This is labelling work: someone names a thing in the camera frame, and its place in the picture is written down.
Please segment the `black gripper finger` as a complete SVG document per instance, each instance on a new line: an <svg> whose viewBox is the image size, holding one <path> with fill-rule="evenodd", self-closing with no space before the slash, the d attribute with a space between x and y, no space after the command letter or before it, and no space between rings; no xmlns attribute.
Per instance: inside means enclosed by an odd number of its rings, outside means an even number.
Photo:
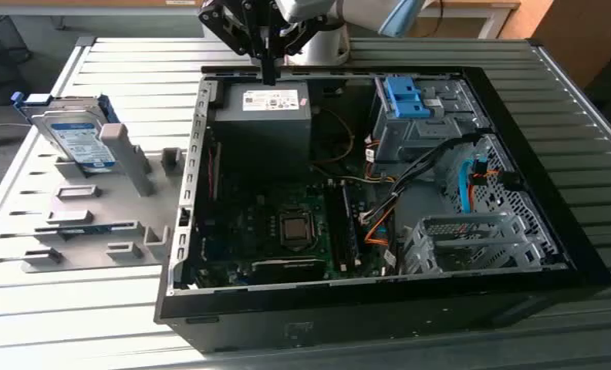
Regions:
<svg viewBox="0 0 611 370"><path fill-rule="evenodd" d="M336 18L312 18L299 24L283 19L268 26L267 84L273 86L280 77L280 66L287 60L295 65L332 66L344 61L339 53L344 23Z"/></svg>
<svg viewBox="0 0 611 370"><path fill-rule="evenodd" d="M269 50L263 36L267 26L244 26L221 2L202 2L198 19L239 56L248 55L256 60L263 84L269 85Z"/></svg>

